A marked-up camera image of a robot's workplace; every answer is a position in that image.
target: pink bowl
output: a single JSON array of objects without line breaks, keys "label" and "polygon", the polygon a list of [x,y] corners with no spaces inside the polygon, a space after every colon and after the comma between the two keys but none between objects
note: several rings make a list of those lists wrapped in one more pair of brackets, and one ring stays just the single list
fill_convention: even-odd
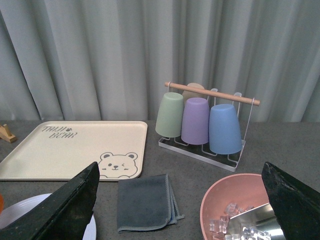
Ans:
[{"label": "pink bowl", "polygon": [[215,182],[206,191],[200,208],[200,224],[203,239],[211,240],[210,219],[227,215],[229,203],[237,203],[240,208],[258,207],[269,203],[269,198],[260,174],[234,174]]}]

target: green cup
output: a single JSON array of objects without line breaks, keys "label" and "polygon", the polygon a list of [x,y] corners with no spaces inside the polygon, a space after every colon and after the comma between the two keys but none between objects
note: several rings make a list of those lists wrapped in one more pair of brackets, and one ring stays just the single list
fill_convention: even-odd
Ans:
[{"label": "green cup", "polygon": [[181,135],[182,117],[184,114],[184,97],[176,92],[167,92],[160,103],[155,131],[166,138]]}]

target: folded towel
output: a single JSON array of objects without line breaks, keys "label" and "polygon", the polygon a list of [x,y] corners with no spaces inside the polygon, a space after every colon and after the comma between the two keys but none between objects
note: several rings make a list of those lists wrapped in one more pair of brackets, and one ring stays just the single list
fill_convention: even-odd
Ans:
[{"label": "folded towel", "polygon": [[179,213],[168,174],[119,180],[118,233],[157,230],[184,217]]}]

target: wooden rod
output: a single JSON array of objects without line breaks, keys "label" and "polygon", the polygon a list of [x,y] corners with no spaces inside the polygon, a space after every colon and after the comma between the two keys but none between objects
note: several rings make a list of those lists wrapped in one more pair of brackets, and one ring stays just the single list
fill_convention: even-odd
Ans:
[{"label": "wooden rod", "polygon": [[[164,85],[166,87],[168,87],[169,82],[166,81],[164,83]],[[244,103],[244,104],[253,104],[255,106],[260,105],[260,100],[257,100],[257,99],[253,100],[252,98],[247,98],[247,97],[243,97],[243,96],[235,96],[235,95],[217,92],[217,91],[210,91],[210,90],[206,90],[206,89],[201,89],[201,88],[197,88],[197,87],[193,87],[193,86],[186,86],[186,85],[177,84],[177,83],[173,83],[173,82],[170,82],[169,87],[174,88],[174,89],[189,91],[189,92],[193,92],[193,93],[208,95],[208,96],[212,96],[212,97],[216,97],[216,98],[236,101],[236,102],[240,102],[240,103]]]}]

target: white plate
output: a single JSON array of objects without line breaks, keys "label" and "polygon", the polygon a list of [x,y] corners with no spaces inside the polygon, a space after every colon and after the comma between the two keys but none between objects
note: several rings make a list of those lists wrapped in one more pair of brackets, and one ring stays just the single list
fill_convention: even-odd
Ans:
[{"label": "white plate", "polygon": [[[22,217],[50,195],[51,193],[33,196],[4,209],[0,214],[0,229],[5,228],[18,218]],[[83,240],[96,240],[96,235],[96,221],[92,215],[90,223],[86,226]]]}]

